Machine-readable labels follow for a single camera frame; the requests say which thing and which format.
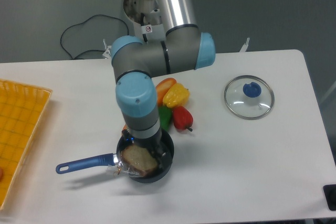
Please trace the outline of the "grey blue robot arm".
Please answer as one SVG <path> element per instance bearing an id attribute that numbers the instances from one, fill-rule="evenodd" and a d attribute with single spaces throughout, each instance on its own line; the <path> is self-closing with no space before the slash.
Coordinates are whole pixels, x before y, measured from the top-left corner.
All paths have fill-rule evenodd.
<path id="1" fill-rule="evenodd" d="M 118 38 L 111 47 L 116 100 L 134 142 L 156 158 L 166 158 L 162 144 L 157 95 L 152 78 L 210 66 L 215 45 L 199 30 L 191 0 L 156 0 L 165 38 L 145 42 Z"/>

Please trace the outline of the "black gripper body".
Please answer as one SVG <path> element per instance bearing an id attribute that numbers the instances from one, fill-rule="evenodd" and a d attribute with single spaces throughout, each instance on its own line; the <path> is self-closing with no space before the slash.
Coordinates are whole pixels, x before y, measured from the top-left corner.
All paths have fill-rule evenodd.
<path id="1" fill-rule="evenodd" d="M 131 144 L 146 148 L 157 161 L 167 161 L 167 131 L 161 128 L 154 135 L 146 138 L 140 138 L 129 129 L 123 129 L 122 148 Z"/>

